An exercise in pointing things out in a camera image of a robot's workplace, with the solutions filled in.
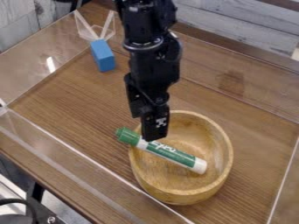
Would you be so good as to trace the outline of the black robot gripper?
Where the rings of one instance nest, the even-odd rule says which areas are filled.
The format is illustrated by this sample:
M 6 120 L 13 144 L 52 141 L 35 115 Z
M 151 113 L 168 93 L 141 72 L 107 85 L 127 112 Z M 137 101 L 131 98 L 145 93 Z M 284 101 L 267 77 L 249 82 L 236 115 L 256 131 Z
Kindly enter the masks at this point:
M 168 89 L 180 79 L 183 46 L 172 32 L 156 36 L 127 35 L 123 47 L 129 53 L 124 77 L 128 107 L 141 116 L 141 136 L 147 142 L 167 137 L 169 124 Z

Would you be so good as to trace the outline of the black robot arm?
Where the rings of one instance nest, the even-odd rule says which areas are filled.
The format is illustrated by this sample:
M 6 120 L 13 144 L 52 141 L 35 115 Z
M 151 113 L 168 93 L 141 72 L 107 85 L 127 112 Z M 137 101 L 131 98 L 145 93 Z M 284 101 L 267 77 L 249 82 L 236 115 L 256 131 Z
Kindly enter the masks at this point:
M 145 141 L 167 137 L 168 88 L 180 79 L 181 42 L 169 28 L 176 23 L 172 0 L 115 0 L 129 53 L 124 77 L 128 106 L 141 122 Z

